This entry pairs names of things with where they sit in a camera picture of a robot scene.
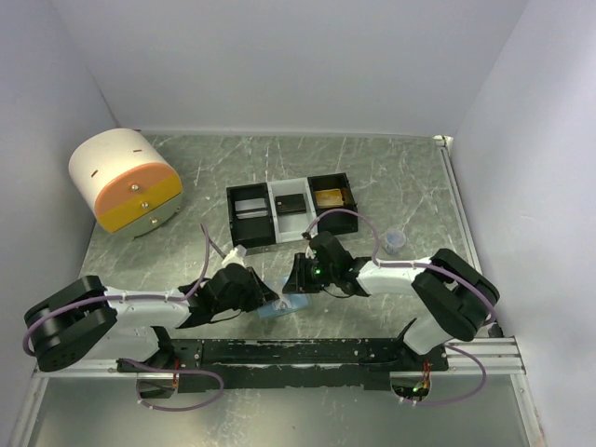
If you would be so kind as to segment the black left tray bin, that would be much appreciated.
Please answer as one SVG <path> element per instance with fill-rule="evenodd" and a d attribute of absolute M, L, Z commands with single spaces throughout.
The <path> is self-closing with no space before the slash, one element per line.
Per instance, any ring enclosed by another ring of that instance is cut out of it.
<path fill-rule="evenodd" d="M 247 249 L 276 243 L 273 215 L 266 183 L 226 188 L 228 220 L 234 246 Z"/>

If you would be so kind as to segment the aluminium rail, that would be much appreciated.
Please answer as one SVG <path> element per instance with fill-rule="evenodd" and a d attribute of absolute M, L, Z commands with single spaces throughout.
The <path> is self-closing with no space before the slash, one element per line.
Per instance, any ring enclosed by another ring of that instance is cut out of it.
<path fill-rule="evenodd" d="M 521 352 L 514 338 L 481 338 L 474 342 L 450 342 L 447 353 L 447 369 L 441 371 L 438 366 L 432 372 L 438 375 L 475 375 L 481 372 L 474 357 L 489 375 L 526 374 Z M 74 366 L 55 372 L 42 372 L 34 368 L 34 376 L 46 378 L 106 378 L 132 377 L 135 372 L 119 372 L 115 360 L 80 360 Z"/>
<path fill-rule="evenodd" d="M 445 175 L 447 177 L 448 183 L 450 185 L 450 191 L 452 196 L 452 202 L 454 203 L 455 213 L 457 216 L 457 221 L 459 224 L 459 228 L 464 239 L 464 246 L 467 253 L 467 260 L 471 265 L 473 265 L 481 274 L 481 263 L 478 257 L 478 253 L 476 251 L 476 247 L 474 244 L 474 240 L 471 234 L 471 230 L 468 224 L 467 216 L 465 213 L 464 204 L 462 201 L 462 197 L 460 195 L 460 191 L 458 188 L 457 180 L 454 173 L 454 168 L 452 165 L 451 160 L 451 153 L 450 149 L 453 145 L 453 138 L 445 135 L 435 135 L 433 137 L 433 141 L 436 144 L 442 164 L 445 170 Z"/>

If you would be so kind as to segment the aluminium front rail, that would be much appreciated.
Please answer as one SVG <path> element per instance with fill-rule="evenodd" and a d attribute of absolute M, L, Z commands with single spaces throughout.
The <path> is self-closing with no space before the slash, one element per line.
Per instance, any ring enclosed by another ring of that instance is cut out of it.
<path fill-rule="evenodd" d="M 514 338 L 481 338 L 474 342 L 450 342 L 447 353 L 447 369 L 441 371 L 438 366 L 432 372 L 438 375 L 475 375 L 481 372 L 474 357 L 489 375 L 526 374 L 521 352 Z M 74 366 L 55 372 L 42 372 L 34 368 L 34 376 L 46 378 L 106 378 L 132 377 L 135 372 L 119 372 L 115 360 L 80 360 Z"/>

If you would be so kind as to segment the black right tray bin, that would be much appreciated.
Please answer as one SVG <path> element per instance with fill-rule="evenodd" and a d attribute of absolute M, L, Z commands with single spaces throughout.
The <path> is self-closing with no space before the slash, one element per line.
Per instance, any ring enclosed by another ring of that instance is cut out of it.
<path fill-rule="evenodd" d="M 350 182 L 344 172 L 307 178 L 317 216 L 328 210 L 342 209 L 357 211 L 357 202 L 352 194 Z M 335 212 L 322 218 L 316 228 L 334 235 L 345 235 L 359 231 L 358 218 L 352 214 Z"/>

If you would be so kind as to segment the gold cards in right bin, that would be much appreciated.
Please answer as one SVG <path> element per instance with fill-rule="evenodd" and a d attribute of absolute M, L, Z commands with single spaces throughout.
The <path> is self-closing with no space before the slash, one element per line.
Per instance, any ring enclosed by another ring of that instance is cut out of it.
<path fill-rule="evenodd" d="M 320 209 L 341 208 L 345 205 L 345 197 L 340 188 L 315 190 L 314 196 Z"/>

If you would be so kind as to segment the small clear plastic cup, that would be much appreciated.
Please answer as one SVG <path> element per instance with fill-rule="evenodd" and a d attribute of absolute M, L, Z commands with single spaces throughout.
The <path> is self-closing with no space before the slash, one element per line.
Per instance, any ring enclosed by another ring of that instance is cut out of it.
<path fill-rule="evenodd" d="M 383 249 L 390 255 L 397 254 L 406 244 L 407 238 L 398 228 L 391 227 L 385 231 Z"/>

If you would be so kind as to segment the black tray bin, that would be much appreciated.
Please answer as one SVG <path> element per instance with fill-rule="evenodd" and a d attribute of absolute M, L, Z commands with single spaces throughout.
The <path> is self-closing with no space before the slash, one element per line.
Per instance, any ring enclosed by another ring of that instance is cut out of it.
<path fill-rule="evenodd" d="M 273 215 L 266 183 L 226 188 L 228 220 L 234 246 L 247 249 L 276 243 Z"/>
<path fill-rule="evenodd" d="M 357 202 L 352 194 L 350 182 L 344 172 L 307 178 L 317 216 L 328 210 L 342 209 L 357 211 Z M 334 235 L 345 235 L 359 231 L 358 218 L 352 214 L 335 212 L 322 218 L 316 228 Z"/>

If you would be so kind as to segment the green card holder wallet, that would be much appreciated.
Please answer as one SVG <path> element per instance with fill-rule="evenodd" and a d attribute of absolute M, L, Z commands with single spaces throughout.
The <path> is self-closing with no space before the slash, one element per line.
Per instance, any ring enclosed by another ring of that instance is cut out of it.
<path fill-rule="evenodd" d="M 278 295 L 278 298 L 277 300 L 269 302 L 256 310 L 260 319 L 282 317 L 310 306 L 311 300 L 307 294 L 285 294 L 282 292 L 282 288 L 288 279 L 289 277 L 285 276 L 275 279 L 268 279 L 265 282 L 265 285 Z"/>

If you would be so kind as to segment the black cards in middle bin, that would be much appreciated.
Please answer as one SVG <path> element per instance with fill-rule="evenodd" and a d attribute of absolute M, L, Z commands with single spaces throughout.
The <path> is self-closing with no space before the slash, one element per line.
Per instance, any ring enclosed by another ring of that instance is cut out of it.
<path fill-rule="evenodd" d="M 306 213 L 306 201 L 303 194 L 291 194 L 274 197 L 278 215 Z"/>

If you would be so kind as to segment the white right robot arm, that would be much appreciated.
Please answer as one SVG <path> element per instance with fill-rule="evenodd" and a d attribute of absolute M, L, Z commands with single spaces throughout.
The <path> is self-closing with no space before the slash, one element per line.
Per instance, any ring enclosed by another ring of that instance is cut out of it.
<path fill-rule="evenodd" d="M 390 357 L 409 371 L 452 339 L 473 340 L 481 327 L 494 321 L 500 299 L 490 280 L 449 249 L 412 262 L 381 262 L 353 256 L 336 236 L 323 232 L 309 240 L 307 251 L 294 255 L 282 291 L 313 294 L 329 286 L 345 297 L 396 293 L 422 301 L 429 314 L 404 327 Z"/>

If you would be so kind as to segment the white middle tray bin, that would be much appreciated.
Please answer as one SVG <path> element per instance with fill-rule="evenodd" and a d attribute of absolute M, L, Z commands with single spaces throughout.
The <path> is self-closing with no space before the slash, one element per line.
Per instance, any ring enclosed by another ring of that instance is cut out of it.
<path fill-rule="evenodd" d="M 307 178 L 267 183 L 277 244 L 300 240 L 317 217 Z"/>

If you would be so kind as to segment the silver cards in left bin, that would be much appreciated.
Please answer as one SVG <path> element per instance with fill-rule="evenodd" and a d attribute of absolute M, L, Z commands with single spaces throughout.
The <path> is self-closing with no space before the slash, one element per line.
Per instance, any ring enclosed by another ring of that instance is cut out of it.
<path fill-rule="evenodd" d="M 235 214 L 239 220 L 266 217 L 268 206 L 263 197 L 238 200 L 234 204 Z"/>

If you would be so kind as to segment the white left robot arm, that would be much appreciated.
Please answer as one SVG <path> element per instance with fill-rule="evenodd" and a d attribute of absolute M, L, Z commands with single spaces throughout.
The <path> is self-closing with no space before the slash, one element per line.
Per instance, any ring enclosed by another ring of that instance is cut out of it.
<path fill-rule="evenodd" d="M 277 299 L 253 268 L 237 263 L 163 292 L 122 291 L 84 276 L 25 313 L 23 348 L 45 373 L 123 358 L 161 372 L 174 359 L 166 330 L 215 323 L 228 310 L 249 313 Z"/>

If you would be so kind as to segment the round drawer cabinet white orange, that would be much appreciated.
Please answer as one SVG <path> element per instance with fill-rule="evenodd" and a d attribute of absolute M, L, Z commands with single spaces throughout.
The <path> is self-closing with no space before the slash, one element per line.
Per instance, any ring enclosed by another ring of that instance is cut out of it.
<path fill-rule="evenodd" d="M 106 232 L 128 238 L 147 234 L 180 210 L 177 171 L 133 129 L 110 129 L 81 143 L 70 176 Z"/>

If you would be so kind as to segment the aluminium right side rail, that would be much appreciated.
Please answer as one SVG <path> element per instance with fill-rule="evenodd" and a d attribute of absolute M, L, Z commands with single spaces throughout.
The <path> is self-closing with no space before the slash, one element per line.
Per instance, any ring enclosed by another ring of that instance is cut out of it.
<path fill-rule="evenodd" d="M 457 180 L 454 173 L 454 168 L 452 165 L 451 160 L 451 153 L 450 149 L 453 145 L 453 138 L 445 135 L 435 135 L 433 137 L 433 141 L 436 144 L 442 164 L 445 170 L 445 175 L 447 177 L 448 183 L 450 185 L 450 191 L 452 196 L 452 202 L 454 203 L 455 213 L 457 216 L 457 221 L 459 224 L 459 228 L 464 239 L 464 246 L 467 253 L 467 260 L 471 265 L 473 265 L 481 274 L 481 263 L 478 257 L 478 253 L 476 251 L 476 247 L 474 244 L 474 240 L 471 234 L 471 230 L 468 224 L 467 216 L 465 213 L 464 204 L 462 201 L 462 197 L 460 195 L 460 191 L 458 188 Z"/>

